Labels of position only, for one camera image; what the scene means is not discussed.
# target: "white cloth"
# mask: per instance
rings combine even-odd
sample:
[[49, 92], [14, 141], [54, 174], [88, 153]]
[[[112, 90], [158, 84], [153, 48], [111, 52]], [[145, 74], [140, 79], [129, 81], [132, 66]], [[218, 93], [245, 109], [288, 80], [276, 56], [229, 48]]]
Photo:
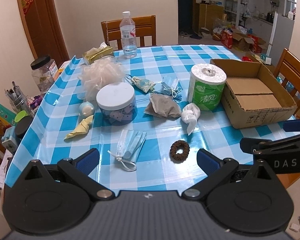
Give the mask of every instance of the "white cloth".
[[194, 103], [190, 103], [186, 105], [181, 113], [181, 120], [184, 123], [188, 123], [187, 133], [190, 135], [194, 128], [196, 127], [198, 123], [198, 118], [200, 116], [200, 109], [197, 107]]

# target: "toilet paper roll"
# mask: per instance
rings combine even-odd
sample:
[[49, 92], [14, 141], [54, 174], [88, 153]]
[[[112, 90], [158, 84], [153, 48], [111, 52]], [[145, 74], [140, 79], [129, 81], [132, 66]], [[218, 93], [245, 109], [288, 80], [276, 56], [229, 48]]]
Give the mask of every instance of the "toilet paper roll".
[[189, 103], [195, 103], [203, 111], [213, 110], [220, 102], [226, 78], [226, 73], [215, 65], [194, 65], [190, 73]]

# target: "face mask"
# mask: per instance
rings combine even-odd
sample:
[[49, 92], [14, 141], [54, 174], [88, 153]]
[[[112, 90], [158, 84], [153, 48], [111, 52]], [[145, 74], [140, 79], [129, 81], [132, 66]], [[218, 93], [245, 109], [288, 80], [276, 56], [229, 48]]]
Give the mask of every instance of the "face mask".
[[178, 87], [179, 80], [169, 76], [164, 76], [161, 83], [154, 86], [154, 93], [166, 96], [172, 96], [177, 102], [182, 101], [182, 96], [178, 95], [181, 92], [181, 87]]
[[[108, 153], [121, 162], [126, 170], [135, 171], [140, 150], [146, 140], [146, 134], [142, 131], [122, 130], [116, 153], [112, 154], [110, 151]], [[132, 165], [132, 168], [128, 168], [125, 163]]]

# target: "refrigerator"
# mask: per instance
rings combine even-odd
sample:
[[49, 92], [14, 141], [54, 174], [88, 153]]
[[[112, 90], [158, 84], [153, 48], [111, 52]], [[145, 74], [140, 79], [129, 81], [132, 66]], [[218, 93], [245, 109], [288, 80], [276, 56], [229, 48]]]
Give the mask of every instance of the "refrigerator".
[[271, 64], [277, 66], [284, 48], [289, 48], [294, 21], [275, 13], [267, 56]]

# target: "wooden cabinet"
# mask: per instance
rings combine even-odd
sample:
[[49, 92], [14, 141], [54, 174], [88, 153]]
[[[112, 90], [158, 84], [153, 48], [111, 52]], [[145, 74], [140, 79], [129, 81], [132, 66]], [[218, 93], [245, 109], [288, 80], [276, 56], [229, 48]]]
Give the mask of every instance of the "wooden cabinet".
[[212, 31], [215, 19], [222, 19], [223, 10], [222, 6], [196, 3], [194, 5], [193, 31], [200, 33], [202, 27]]

